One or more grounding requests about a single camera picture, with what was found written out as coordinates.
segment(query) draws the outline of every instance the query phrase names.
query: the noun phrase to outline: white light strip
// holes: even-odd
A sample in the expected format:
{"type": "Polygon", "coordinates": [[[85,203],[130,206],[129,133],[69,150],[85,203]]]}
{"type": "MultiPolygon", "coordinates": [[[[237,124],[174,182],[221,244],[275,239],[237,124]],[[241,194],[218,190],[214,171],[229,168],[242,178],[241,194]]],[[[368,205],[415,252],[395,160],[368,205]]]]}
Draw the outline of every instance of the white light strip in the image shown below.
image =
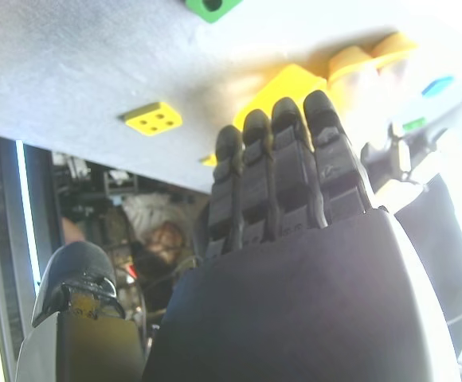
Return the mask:
{"type": "Polygon", "coordinates": [[[24,144],[16,141],[18,158],[18,175],[21,180],[22,207],[24,208],[25,233],[33,271],[34,293],[38,294],[40,288],[40,266],[38,265],[37,242],[34,238],[33,215],[31,214],[31,202],[29,200],[29,186],[27,184],[27,171],[25,170],[24,144]]]}

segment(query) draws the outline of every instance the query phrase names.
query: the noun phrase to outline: back of robotic hand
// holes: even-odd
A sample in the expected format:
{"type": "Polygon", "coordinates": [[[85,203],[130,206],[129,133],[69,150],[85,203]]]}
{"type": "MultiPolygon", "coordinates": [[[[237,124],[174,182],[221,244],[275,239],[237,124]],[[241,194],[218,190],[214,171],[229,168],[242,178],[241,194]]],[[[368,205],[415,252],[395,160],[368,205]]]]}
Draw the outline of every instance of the back of robotic hand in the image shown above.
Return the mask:
{"type": "Polygon", "coordinates": [[[143,380],[458,381],[444,316],[330,100],[225,127],[204,261],[177,284],[143,380]]]}

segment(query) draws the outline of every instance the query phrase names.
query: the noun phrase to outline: blue object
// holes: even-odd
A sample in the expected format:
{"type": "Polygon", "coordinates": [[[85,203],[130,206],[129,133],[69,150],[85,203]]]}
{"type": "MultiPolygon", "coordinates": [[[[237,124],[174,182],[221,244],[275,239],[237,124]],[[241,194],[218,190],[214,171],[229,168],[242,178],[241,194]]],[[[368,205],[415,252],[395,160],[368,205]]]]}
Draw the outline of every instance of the blue object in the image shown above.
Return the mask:
{"type": "Polygon", "coordinates": [[[426,98],[434,97],[443,92],[452,82],[454,82],[453,76],[441,77],[434,80],[428,85],[426,89],[422,91],[422,95],[426,98]]]}

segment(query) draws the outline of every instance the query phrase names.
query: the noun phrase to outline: yellow object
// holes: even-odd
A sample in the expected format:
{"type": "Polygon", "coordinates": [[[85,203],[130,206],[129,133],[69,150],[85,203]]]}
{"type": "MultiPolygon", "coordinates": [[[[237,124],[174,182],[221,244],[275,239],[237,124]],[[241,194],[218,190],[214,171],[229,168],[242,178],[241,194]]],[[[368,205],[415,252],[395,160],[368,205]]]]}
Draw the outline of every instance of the yellow object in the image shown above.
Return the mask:
{"type": "Polygon", "coordinates": [[[215,167],[217,165],[217,155],[210,154],[201,160],[201,163],[205,166],[215,167]]]}
{"type": "Polygon", "coordinates": [[[317,77],[298,65],[290,64],[262,88],[256,97],[234,118],[234,126],[243,130],[247,115],[261,109],[266,115],[272,114],[273,106],[279,99],[290,97],[303,110],[303,101],[315,90],[326,90],[327,81],[317,77]]]}
{"type": "Polygon", "coordinates": [[[333,82],[338,77],[352,72],[359,72],[367,66],[377,69],[394,61],[407,58],[417,49],[417,44],[402,33],[395,33],[383,39],[374,48],[371,54],[357,45],[343,49],[330,59],[328,64],[328,81],[333,82]]]}
{"type": "Polygon", "coordinates": [[[183,124],[181,115],[164,102],[152,103],[130,111],[124,118],[129,127],[148,136],[163,133],[183,124]]]}

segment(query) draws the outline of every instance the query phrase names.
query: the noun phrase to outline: black fingertip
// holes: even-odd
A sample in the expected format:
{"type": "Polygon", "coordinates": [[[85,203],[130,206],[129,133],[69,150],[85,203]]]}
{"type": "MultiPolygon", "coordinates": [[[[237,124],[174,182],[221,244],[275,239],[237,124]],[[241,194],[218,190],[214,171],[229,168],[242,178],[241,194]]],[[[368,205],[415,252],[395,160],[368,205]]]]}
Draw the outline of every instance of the black fingertip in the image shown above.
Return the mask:
{"type": "Polygon", "coordinates": [[[315,138],[325,127],[343,130],[339,116],[328,96],[321,90],[312,92],[303,102],[303,110],[311,135],[315,138]]]}
{"type": "Polygon", "coordinates": [[[232,157],[236,152],[241,150],[241,133],[232,125],[224,127],[217,136],[215,145],[215,154],[217,160],[221,161],[232,157]]]}
{"type": "Polygon", "coordinates": [[[244,124],[243,140],[246,146],[266,138],[268,135],[268,116],[262,110],[254,110],[247,115],[244,124]]]}
{"type": "Polygon", "coordinates": [[[272,131],[280,132],[288,127],[297,128],[302,123],[302,115],[291,98],[283,98],[274,105],[272,111],[272,131]]]}

